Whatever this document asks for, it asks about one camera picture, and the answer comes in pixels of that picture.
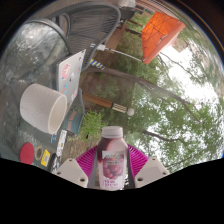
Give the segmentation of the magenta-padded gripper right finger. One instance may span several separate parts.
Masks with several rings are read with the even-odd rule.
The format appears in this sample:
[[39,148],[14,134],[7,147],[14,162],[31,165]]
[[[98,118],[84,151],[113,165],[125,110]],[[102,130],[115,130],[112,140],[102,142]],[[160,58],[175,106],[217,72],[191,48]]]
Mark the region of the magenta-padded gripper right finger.
[[169,171],[156,157],[148,157],[134,146],[128,146],[129,188],[141,188],[169,175]]

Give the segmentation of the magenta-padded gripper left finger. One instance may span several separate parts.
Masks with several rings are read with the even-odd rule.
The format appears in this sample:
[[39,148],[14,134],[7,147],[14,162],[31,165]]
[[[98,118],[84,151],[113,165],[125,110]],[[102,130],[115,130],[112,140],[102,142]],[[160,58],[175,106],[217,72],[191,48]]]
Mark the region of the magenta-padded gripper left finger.
[[78,158],[68,158],[54,174],[83,188],[94,188],[97,171],[97,147],[93,147]]

